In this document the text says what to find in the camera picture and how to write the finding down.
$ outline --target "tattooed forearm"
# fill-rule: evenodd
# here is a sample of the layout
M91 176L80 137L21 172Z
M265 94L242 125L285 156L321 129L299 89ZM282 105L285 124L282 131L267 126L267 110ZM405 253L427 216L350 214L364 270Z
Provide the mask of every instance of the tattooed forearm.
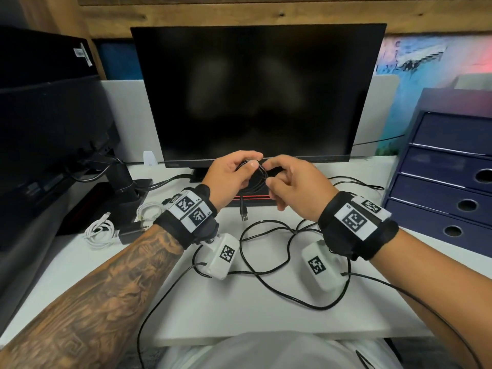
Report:
M0 367L114 367L182 252L153 225L36 316L0 351Z

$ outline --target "colorful painting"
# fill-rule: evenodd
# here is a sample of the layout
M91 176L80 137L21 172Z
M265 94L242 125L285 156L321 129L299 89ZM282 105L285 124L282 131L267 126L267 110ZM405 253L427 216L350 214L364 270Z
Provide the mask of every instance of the colorful painting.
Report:
M458 75L492 72L492 35L390 36L379 52L376 74L400 78L382 139L405 133L423 88L447 87ZM400 140L380 142L377 155L396 155Z

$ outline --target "left hand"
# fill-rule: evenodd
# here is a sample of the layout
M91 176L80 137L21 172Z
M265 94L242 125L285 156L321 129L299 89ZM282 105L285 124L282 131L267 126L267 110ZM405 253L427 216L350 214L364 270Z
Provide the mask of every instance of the left hand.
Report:
M251 161L236 171L246 159ZM202 183L210 188L210 202L217 212L227 206L239 190L248 186L249 179L258 169L257 161L262 159L260 152L240 150L213 161Z

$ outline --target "wrist strap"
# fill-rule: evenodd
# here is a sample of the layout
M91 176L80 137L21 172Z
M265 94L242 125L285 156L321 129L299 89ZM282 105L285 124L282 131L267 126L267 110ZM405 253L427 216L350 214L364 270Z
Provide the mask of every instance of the wrist strap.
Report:
M218 230L214 219L217 209L209 196L210 189L203 184L183 189L163 202L165 210L154 224L165 229L184 249L194 242L215 237Z
M370 260L398 232L390 212L366 198L338 192L323 210L319 228L336 254Z

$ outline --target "white charging cable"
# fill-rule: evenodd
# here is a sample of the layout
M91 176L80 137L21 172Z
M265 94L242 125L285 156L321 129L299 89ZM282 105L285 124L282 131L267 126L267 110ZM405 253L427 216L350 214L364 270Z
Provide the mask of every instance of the white charging cable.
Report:
M106 248L120 241L115 226L108 220L110 214L110 212L105 213L101 219L90 224L84 232L84 240L95 250Z
M145 217L145 212L151 207L158 208L157 212L152 216ZM137 209L137 221L154 221L164 212L164 206L159 202L148 202L139 206Z

